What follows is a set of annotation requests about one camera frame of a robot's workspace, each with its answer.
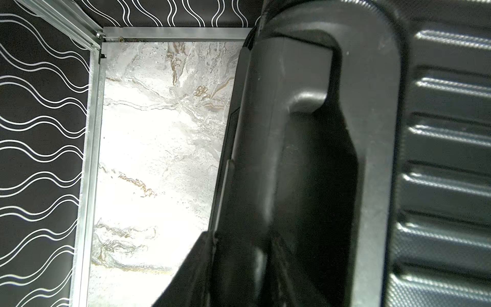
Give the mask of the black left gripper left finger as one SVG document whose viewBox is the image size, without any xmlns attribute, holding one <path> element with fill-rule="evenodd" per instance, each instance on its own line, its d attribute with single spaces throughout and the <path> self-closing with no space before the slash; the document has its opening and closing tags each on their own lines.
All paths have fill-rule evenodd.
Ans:
<svg viewBox="0 0 491 307">
<path fill-rule="evenodd" d="M 209 306 L 214 235 L 202 232 L 154 306 Z"/>
</svg>

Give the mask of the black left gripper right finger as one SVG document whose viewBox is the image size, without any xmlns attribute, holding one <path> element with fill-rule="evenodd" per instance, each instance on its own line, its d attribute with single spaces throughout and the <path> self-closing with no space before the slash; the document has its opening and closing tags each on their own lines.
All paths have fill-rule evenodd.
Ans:
<svg viewBox="0 0 491 307">
<path fill-rule="evenodd" d="M 329 306 L 280 235 L 272 237 L 269 306 Z"/>
</svg>

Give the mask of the black ribbed hard-shell suitcase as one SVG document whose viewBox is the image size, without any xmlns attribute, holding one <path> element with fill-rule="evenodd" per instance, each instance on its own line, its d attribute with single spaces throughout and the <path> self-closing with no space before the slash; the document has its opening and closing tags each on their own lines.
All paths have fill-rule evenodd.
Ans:
<svg viewBox="0 0 491 307">
<path fill-rule="evenodd" d="M 265 1 L 240 59 L 211 306 L 275 235 L 329 306 L 490 305 L 489 1 Z"/>
</svg>

